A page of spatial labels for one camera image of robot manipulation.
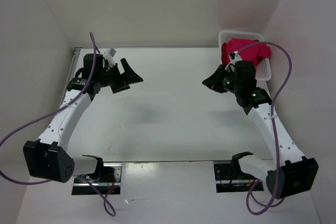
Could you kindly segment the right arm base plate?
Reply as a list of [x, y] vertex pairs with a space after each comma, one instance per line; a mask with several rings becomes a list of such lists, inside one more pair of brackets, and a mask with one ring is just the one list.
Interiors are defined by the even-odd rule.
[[248, 192], [256, 181], [252, 175], [234, 175], [230, 161], [214, 162], [217, 193]]

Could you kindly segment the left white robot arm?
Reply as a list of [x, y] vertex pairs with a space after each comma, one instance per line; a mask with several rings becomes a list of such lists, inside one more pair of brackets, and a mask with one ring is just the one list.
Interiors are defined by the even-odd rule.
[[27, 141], [23, 147], [30, 176], [61, 183], [80, 175], [87, 175], [93, 182], [104, 178], [101, 157], [83, 155], [72, 158], [67, 148], [81, 116], [102, 88], [109, 87], [117, 93], [143, 81], [126, 59], [122, 58], [120, 62], [124, 72], [119, 71], [110, 53], [84, 56], [83, 67], [68, 83], [61, 111], [56, 113], [37, 140]]

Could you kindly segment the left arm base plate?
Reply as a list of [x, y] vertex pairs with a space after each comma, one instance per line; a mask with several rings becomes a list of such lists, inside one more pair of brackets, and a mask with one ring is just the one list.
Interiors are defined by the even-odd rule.
[[[111, 190], [111, 195], [119, 195], [121, 191], [122, 163], [104, 163], [100, 177], [86, 179], [103, 195]], [[82, 178], [76, 177], [73, 182], [73, 196], [97, 195], [97, 192]]]

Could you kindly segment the magenta t shirt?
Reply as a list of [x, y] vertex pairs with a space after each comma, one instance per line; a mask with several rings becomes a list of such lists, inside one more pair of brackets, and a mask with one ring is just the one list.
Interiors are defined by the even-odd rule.
[[[257, 42], [259, 42], [259, 40], [232, 38], [228, 43], [223, 43], [221, 48], [222, 65], [226, 66], [228, 63], [230, 63], [229, 53], [239, 51], [240, 49]], [[242, 60], [251, 61], [254, 63], [254, 66], [257, 67], [263, 59], [270, 58], [271, 49], [266, 44], [257, 44], [255, 46], [244, 49], [239, 53], [239, 55], [241, 56]]]

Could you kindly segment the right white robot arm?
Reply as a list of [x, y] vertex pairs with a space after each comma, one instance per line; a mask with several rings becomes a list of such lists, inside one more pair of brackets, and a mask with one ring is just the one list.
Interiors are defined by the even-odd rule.
[[238, 105], [259, 129], [275, 162], [271, 167], [251, 152], [235, 154], [230, 172], [235, 178], [258, 178], [276, 199], [305, 191], [313, 185], [318, 171], [314, 158], [307, 158], [294, 143], [279, 117], [268, 92], [257, 86], [256, 69], [250, 61], [220, 65], [202, 84], [218, 93], [232, 93]]

